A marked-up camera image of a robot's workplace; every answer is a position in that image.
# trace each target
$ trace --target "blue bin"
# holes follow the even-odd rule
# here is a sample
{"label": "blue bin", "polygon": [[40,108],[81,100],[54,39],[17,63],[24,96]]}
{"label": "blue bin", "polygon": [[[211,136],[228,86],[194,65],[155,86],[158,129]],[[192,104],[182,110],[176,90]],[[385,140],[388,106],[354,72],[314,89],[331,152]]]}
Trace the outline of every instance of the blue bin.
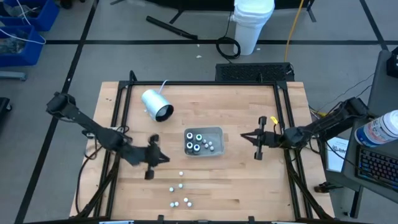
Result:
{"label": "blue bin", "polygon": [[[27,17],[30,24],[36,28],[37,31],[48,31],[51,29],[57,15],[59,8],[55,5],[53,0],[19,0],[21,5],[40,5],[42,10],[36,18]],[[3,3],[10,6],[18,6],[16,0],[4,0]],[[28,23],[23,17],[5,17],[0,16],[0,21],[6,26],[26,26]]]}
{"label": "blue bin", "polygon": [[[17,31],[23,31],[29,34],[29,40],[37,42],[43,42],[43,38],[35,31],[33,26],[10,26],[0,27],[4,32],[8,34],[17,33]],[[12,38],[6,34],[0,32],[0,39]],[[26,42],[24,49],[19,54],[0,54],[0,67],[6,66],[23,66],[23,65],[35,65],[39,59],[43,45]]]}

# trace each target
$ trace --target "black keyboard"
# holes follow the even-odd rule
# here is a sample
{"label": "black keyboard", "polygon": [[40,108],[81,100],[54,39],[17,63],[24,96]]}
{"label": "black keyboard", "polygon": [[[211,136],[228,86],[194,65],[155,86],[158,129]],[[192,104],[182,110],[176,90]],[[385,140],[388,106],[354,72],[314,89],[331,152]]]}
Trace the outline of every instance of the black keyboard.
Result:
{"label": "black keyboard", "polygon": [[398,158],[374,152],[372,149],[359,147],[357,166],[368,173],[368,175],[366,175],[364,172],[356,170],[355,174],[357,177],[379,185],[381,185],[380,182],[384,182],[398,189]]}

